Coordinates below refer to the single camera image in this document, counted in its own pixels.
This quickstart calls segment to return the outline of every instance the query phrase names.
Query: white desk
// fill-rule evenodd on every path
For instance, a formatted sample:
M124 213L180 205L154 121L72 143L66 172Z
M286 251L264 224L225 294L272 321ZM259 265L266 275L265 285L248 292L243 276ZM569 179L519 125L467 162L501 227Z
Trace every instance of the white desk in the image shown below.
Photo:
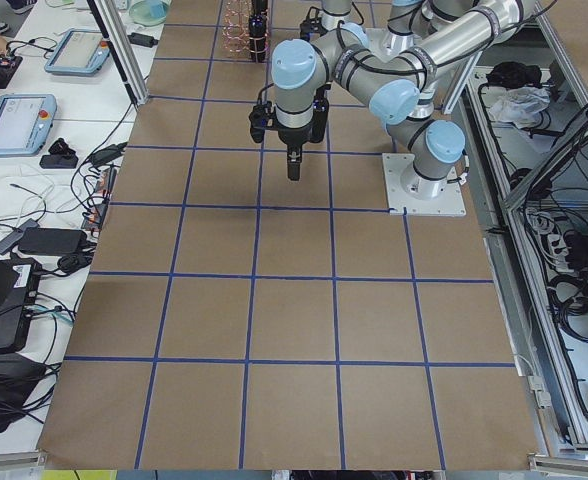
M63 137L77 151L79 158L84 158L96 145L103 141L115 126L115 122L55 121L46 145L51 144L58 137ZM123 123L108 144L126 141L129 138L131 129L132 123ZM17 211L29 196L28 193L11 187L10 183L17 183L39 192L50 181L60 185L51 195L48 209L56 208L72 197L68 186L73 170L41 170L38 168L39 159L40 154L34 157L0 158L0 177L8 176L8 178L0 181L0 213L3 213L6 209L7 211ZM39 170L47 178L36 175ZM40 224L43 227L78 228L82 221L81 211L78 208L74 212L67 214L47 214L40 221ZM5 235L6 233L0 233L0 240ZM58 257L37 256L34 258L47 269L56 268L55 263ZM54 296L69 308L73 308L74 302L85 284L88 271L89 269L87 268L83 269L65 279L44 277L41 279L39 292ZM44 297L37 298L37 303L51 307L55 305L54 302ZM19 353L32 360L43 361L54 335L53 322L51 316L48 315L34 319L31 323L27 344ZM58 320L56 343L48 363L60 362L63 359L71 329L72 327L69 323ZM41 397L52 383L53 379L51 378L40 382L28 401ZM45 419L47 408L38 410L34 414L38 418ZM41 424L28 417L12 423L5 432L0 434L0 454L34 451L41 429Z
M129 14L121 14L128 33L139 31L159 38L162 25L143 28L135 25ZM36 37L50 37L60 40L61 35L70 28L98 29L94 18L87 10L75 8L52 8L45 2L38 2L30 16L16 35L16 40L29 41ZM51 42L38 40L43 46ZM152 66L156 47L132 46L143 76ZM2 93L51 93L59 106L56 118L62 120L118 121L127 109L130 99L113 58L109 58L103 68L91 77L52 75L44 70L44 52L36 48L20 48L18 55L23 63L12 78L10 85ZM135 112L130 112L128 120L133 120Z

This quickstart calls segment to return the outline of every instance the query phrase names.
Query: light blue tablet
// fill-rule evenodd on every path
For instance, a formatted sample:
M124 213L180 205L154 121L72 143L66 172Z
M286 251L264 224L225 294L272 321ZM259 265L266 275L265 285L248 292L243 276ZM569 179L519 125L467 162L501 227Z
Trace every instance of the light blue tablet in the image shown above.
M45 71L87 77L100 70L109 54L107 42L98 30L70 29L47 60Z
M54 95L1 95L0 157L36 154L47 140L55 113Z

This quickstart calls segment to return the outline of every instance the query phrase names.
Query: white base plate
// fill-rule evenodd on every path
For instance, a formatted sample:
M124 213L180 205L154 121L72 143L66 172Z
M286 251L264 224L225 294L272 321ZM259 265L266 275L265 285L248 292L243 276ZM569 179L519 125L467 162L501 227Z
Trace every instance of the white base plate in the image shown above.
M391 215L429 215L443 217L464 217L465 204L458 183L448 183L443 192L434 200L419 200L401 187L401 173L414 161L414 155L399 153L383 154L383 171L387 189L387 205ZM452 168L448 179L457 177Z

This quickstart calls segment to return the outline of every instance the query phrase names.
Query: light blue joint cap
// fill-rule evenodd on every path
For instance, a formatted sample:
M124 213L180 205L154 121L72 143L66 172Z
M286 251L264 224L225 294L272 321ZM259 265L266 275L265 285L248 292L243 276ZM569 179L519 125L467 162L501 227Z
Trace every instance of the light blue joint cap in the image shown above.
M416 5L421 3L423 0L392 0L392 6L394 7L409 7L410 5Z
M272 79L277 87L293 90L307 82L316 68L316 52L304 40L285 40L272 54Z
M443 163L456 163L465 149L465 135L458 125L436 120L427 127L427 148Z
M370 112L381 119L383 125L398 125L412 113L421 94L409 80L394 80L379 88L370 99Z
M356 35L358 41L361 42L361 45L363 45L365 48L370 47L370 39L367 38L365 30L363 30L363 27L361 27L359 24L354 22L347 22L341 25L341 28Z

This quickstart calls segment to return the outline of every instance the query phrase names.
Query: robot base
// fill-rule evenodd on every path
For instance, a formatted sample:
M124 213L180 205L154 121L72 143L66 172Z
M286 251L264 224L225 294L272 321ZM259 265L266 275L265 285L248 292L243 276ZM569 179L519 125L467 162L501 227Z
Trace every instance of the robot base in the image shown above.
M401 173L414 161L411 154L383 154L383 171L387 189L387 205L391 215L429 215L443 217L465 216L465 204L458 183L448 183L443 192L433 200L419 200L401 186ZM457 177L452 168L448 179Z

